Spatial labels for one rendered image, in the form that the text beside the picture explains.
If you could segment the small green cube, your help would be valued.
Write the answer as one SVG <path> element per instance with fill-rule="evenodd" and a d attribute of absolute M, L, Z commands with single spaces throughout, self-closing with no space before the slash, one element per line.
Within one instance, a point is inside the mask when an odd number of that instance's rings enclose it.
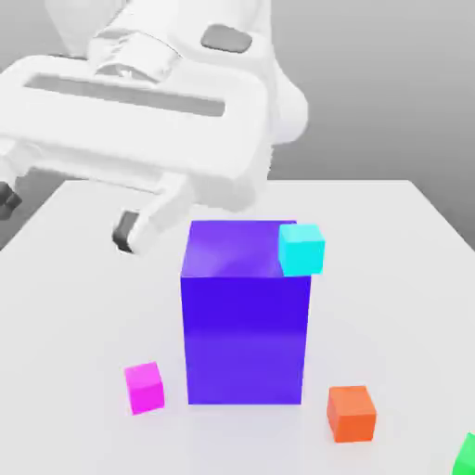
<path fill-rule="evenodd" d="M 467 433 L 456 456 L 451 475 L 475 475 L 474 433 Z"/>

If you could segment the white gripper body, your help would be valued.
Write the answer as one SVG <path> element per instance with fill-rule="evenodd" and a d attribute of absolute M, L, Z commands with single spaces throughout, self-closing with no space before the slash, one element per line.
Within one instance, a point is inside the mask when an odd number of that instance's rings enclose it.
<path fill-rule="evenodd" d="M 269 167 L 268 96 L 254 76 L 186 63 L 160 84 L 33 56 L 0 73 L 0 158 L 149 189 L 162 172 L 202 192 L 253 194 Z"/>

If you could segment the small orange cube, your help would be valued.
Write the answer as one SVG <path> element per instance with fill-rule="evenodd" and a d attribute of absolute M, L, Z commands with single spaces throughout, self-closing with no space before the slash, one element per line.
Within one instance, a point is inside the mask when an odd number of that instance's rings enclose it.
<path fill-rule="evenodd" d="M 377 410 L 366 386 L 330 387 L 327 420 L 335 443 L 372 441 Z"/>

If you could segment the small magenta cube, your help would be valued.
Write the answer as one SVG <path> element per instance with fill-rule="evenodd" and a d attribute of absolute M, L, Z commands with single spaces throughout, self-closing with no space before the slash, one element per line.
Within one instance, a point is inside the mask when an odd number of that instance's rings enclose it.
<path fill-rule="evenodd" d="M 163 382 L 156 362 L 126 367 L 124 376 L 133 415 L 165 406 Z"/>

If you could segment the small cyan cube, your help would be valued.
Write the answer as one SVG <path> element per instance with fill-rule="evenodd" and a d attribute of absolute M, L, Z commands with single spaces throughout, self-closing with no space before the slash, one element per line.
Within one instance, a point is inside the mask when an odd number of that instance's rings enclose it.
<path fill-rule="evenodd" d="M 282 224 L 278 230 L 278 260 L 284 276 L 323 272 L 326 241 L 316 224 Z"/>

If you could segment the large purple box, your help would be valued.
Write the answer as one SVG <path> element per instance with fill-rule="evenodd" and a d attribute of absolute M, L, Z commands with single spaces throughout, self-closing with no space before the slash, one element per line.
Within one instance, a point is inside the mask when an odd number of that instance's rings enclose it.
<path fill-rule="evenodd" d="M 300 404 L 311 279 L 284 276 L 279 221 L 189 227 L 181 302 L 190 404 Z"/>

